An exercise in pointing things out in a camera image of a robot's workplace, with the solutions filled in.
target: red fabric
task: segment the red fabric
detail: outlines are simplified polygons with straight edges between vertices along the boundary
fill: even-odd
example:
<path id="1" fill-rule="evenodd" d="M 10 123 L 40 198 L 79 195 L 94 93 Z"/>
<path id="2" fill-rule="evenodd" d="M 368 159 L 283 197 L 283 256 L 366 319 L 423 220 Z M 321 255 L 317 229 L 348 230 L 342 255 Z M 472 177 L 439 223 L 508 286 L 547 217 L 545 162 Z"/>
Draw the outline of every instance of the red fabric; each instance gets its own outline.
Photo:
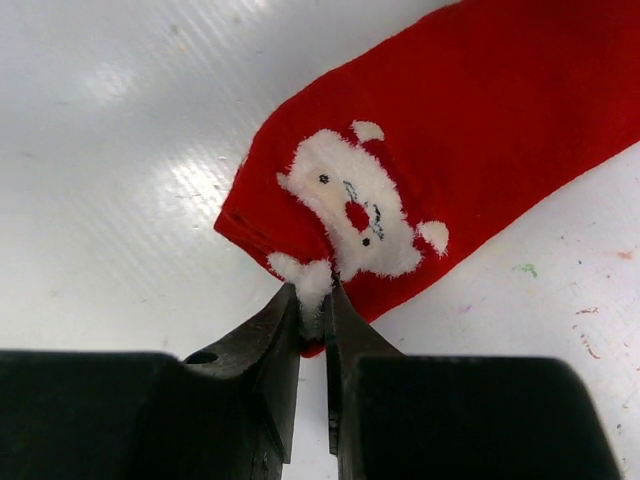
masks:
<path id="1" fill-rule="evenodd" d="M 263 266 L 274 251 L 302 263 L 331 256 L 322 224 L 276 173 L 320 129 L 377 123 L 407 215 L 443 221 L 450 240 L 446 256 L 425 255 L 412 273 L 359 273 L 345 285 L 372 321 L 640 139 L 638 25 L 637 0 L 467 0 L 438 10 L 278 108 L 215 228 Z"/>

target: christmas stocking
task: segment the christmas stocking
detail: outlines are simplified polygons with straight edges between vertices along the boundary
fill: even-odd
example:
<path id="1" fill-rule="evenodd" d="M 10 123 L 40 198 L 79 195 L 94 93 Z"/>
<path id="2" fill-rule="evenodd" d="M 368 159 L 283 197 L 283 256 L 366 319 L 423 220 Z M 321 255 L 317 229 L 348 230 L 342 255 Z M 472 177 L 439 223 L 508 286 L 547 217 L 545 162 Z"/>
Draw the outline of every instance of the christmas stocking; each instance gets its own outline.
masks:
<path id="1" fill-rule="evenodd" d="M 322 76 L 254 138 L 215 228 L 371 321 L 640 139 L 638 0 L 466 0 Z"/>

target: white surface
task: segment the white surface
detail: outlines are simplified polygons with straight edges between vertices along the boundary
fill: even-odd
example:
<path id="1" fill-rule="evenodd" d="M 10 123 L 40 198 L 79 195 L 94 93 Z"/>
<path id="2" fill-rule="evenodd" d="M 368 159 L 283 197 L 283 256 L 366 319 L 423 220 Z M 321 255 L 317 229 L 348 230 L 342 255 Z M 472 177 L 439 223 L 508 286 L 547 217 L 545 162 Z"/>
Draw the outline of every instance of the white surface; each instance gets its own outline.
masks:
<path id="1" fill-rule="evenodd" d="M 253 133 L 442 3 L 1 2 L 0 347 L 184 356 L 253 314 L 278 283 L 211 230 Z M 411 353 L 568 360 L 640 479 L 639 177 L 635 147 L 377 328 Z M 285 479 L 337 478 L 325 388 L 304 361 Z"/>

